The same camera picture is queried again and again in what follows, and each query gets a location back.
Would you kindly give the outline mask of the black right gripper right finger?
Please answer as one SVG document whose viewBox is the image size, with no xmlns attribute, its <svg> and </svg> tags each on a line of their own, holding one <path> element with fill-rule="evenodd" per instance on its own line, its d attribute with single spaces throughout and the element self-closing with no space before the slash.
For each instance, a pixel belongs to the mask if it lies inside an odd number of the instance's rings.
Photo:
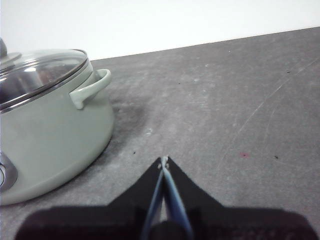
<svg viewBox="0 0 320 240">
<path fill-rule="evenodd" d="M 164 176 L 175 212 L 195 240 L 314 240 L 301 214 L 280 208 L 225 206 L 195 184 L 169 157 Z"/>
</svg>

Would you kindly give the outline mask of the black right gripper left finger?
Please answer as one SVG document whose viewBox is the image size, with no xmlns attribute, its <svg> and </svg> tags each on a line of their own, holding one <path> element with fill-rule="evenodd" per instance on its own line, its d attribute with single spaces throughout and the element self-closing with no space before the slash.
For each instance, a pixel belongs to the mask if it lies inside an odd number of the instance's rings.
<svg viewBox="0 0 320 240">
<path fill-rule="evenodd" d="M 30 214 L 23 240 L 137 240 L 150 215 L 162 171 L 157 158 L 141 177 L 107 205 L 64 205 Z"/>
</svg>

